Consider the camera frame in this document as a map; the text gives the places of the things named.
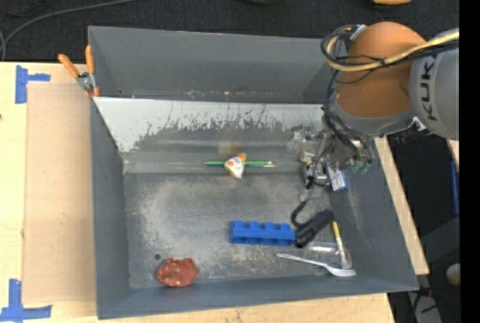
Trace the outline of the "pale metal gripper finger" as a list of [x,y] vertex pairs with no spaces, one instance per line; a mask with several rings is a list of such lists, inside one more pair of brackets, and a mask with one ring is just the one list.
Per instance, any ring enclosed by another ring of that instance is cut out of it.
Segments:
[[301,173],[304,188],[299,196],[301,201],[318,198],[321,191],[330,190],[330,179],[323,164],[314,162],[306,163]]
[[288,152],[300,161],[312,161],[315,156],[314,133],[310,124],[293,127],[292,138],[288,143]]

